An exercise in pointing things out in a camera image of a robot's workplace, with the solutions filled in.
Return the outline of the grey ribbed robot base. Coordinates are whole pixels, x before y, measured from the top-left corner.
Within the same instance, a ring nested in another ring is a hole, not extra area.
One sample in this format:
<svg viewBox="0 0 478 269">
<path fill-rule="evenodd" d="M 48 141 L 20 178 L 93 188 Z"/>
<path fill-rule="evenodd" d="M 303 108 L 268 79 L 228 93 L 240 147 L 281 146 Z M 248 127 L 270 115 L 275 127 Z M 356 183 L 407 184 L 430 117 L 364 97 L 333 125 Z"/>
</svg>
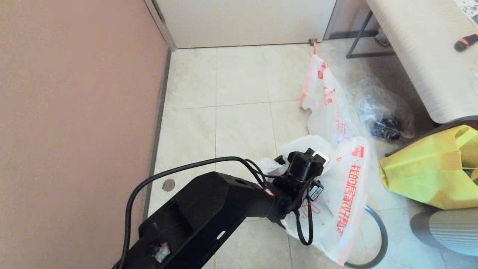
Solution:
<svg viewBox="0 0 478 269">
<path fill-rule="evenodd" d="M 410 227 L 430 247 L 478 257 L 478 207 L 421 212 L 411 218 Z"/>
</svg>

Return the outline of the dark items in clear bag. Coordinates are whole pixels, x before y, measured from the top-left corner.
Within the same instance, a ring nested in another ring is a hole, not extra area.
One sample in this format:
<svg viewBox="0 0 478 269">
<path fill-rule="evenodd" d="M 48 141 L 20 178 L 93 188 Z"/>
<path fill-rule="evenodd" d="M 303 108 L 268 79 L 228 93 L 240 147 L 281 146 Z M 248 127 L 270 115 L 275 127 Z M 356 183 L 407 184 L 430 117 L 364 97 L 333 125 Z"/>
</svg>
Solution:
<svg viewBox="0 0 478 269">
<path fill-rule="evenodd" d="M 390 141 L 401 138 L 401 123 L 396 118 L 383 118 L 376 121 L 371 129 L 373 137 Z"/>
</svg>

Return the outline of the clear plastic bag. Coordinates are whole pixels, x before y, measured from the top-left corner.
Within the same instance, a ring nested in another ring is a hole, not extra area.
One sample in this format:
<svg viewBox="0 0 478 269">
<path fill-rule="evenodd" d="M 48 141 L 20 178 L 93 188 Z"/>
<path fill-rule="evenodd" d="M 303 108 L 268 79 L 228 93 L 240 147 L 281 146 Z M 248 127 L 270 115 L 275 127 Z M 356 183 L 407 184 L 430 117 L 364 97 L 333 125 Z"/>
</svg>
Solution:
<svg viewBox="0 0 478 269">
<path fill-rule="evenodd" d="M 377 139 L 399 142 L 410 140 L 415 136 L 412 108 L 405 99 L 387 90 L 379 79 L 360 80 L 352 87 L 350 95 L 357 116 L 371 136 L 373 124 L 383 118 L 396 118 L 400 122 L 401 138 L 396 141 Z"/>
</svg>

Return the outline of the yellow non-woven bag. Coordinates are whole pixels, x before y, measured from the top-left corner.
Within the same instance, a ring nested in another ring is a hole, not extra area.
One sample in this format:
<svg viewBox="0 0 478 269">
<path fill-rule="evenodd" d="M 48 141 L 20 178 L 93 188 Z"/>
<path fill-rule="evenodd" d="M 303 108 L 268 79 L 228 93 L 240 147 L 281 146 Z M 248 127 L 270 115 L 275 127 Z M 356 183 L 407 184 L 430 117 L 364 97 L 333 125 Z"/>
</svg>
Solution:
<svg viewBox="0 0 478 269">
<path fill-rule="evenodd" d="M 379 160 L 388 191 L 442 210 L 478 207 L 478 130 L 461 125 L 434 133 Z"/>
</svg>

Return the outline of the beige table with metal legs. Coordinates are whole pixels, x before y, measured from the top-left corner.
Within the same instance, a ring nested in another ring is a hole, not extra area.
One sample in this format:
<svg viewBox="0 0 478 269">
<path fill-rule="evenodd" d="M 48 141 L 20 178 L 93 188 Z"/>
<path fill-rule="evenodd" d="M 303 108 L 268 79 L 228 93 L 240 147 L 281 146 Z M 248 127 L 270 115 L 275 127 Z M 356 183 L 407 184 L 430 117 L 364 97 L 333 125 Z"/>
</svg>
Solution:
<svg viewBox="0 0 478 269">
<path fill-rule="evenodd" d="M 365 31 L 365 28 L 367 27 L 370 19 L 372 18 L 372 15 L 373 15 L 373 12 L 372 12 L 372 10 L 370 10 L 367 14 L 367 17 L 364 20 L 364 23 L 361 26 L 361 29 L 358 32 L 350 50 L 348 51 L 348 53 L 346 55 L 347 59 L 371 58 L 371 57 L 395 56 L 396 55 L 396 53 L 393 52 L 393 51 L 374 52 L 374 53 L 353 53 L 353 51 L 354 51 L 355 47 L 357 46 L 360 38 L 362 38 L 363 33 Z M 407 144 L 401 146 L 400 148 L 397 148 L 396 150 L 385 154 L 385 157 L 389 157 L 389 156 L 401 151 L 402 149 L 410 146 L 411 144 L 415 143 L 416 141 L 421 140 L 421 139 L 423 139 L 427 136 L 433 135 L 434 133 L 442 132 L 444 130 L 447 130 L 447 129 L 450 129 L 450 128 L 453 128 L 453 127 L 456 127 L 456 126 L 459 126 L 459 125 L 462 125 L 462 124 L 465 124 L 467 122 L 471 122 L 473 125 L 478 125 L 478 115 L 472 115 L 472 116 L 457 118 L 455 120 L 449 121 L 449 122 L 444 123 L 444 124 L 434 123 L 434 127 L 435 127 L 434 129 L 432 129 L 428 133 L 425 133 L 424 135 L 422 135 L 418 138 L 415 138 L 414 140 L 408 142 Z"/>
</svg>

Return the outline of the white door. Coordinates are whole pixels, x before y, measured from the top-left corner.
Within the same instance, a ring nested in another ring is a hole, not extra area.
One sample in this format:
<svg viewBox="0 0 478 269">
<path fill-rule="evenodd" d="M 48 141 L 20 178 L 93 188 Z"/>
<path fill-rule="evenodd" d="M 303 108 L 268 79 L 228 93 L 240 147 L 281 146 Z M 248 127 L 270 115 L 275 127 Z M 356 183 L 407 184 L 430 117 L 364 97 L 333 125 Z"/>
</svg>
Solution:
<svg viewBox="0 0 478 269">
<path fill-rule="evenodd" d="M 177 48 L 322 41 L 336 0 L 155 0 Z"/>
</svg>

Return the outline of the small white object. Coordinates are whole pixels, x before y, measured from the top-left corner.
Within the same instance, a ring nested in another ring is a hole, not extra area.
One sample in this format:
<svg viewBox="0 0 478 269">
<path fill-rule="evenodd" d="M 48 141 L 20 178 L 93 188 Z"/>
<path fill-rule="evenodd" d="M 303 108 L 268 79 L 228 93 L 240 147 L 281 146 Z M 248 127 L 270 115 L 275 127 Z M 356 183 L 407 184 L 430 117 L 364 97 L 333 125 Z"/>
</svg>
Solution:
<svg viewBox="0 0 478 269">
<path fill-rule="evenodd" d="M 391 46 L 391 44 L 389 42 L 389 39 L 387 38 L 387 36 L 384 33 L 382 28 L 378 29 L 377 34 L 375 35 L 374 39 L 382 47 L 390 47 Z"/>
</svg>

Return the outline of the black and red marker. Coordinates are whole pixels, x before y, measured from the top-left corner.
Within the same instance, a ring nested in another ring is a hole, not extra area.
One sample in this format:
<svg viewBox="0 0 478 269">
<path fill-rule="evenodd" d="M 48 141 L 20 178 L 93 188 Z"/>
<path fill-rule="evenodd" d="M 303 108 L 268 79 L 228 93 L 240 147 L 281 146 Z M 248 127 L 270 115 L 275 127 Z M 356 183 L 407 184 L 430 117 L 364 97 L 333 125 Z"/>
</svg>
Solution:
<svg viewBox="0 0 478 269">
<path fill-rule="evenodd" d="M 465 36 L 461 39 L 459 39 L 455 44 L 454 44 L 454 49 L 457 52 L 463 52 L 469 47 L 473 46 L 474 44 L 478 43 L 478 34 L 472 34 Z"/>
</svg>

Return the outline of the black-printed white paper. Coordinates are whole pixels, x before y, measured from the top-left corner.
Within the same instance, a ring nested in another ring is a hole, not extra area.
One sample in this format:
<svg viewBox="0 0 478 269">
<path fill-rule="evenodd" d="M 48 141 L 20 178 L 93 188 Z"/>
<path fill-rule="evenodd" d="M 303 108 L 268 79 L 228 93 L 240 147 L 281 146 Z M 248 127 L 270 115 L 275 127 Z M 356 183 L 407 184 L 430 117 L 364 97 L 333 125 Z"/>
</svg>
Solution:
<svg viewBox="0 0 478 269">
<path fill-rule="evenodd" d="M 478 27 L 478 0 L 453 0 L 468 19 Z"/>
</svg>

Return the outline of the grey door frame post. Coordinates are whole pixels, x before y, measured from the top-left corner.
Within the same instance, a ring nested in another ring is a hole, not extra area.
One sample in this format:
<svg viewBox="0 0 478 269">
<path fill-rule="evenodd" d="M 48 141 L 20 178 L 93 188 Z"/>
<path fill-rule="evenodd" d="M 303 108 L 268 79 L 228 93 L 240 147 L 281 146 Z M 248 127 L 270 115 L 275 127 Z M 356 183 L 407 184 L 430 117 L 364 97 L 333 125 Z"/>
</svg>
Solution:
<svg viewBox="0 0 478 269">
<path fill-rule="evenodd" d="M 157 0 L 143 0 L 148 7 L 150 14 L 153 17 L 154 22 L 157 25 L 162 37 L 164 38 L 169 50 L 174 52 L 177 50 L 177 45 L 172 37 L 171 32 L 166 24 L 166 19 L 159 7 Z"/>
</svg>

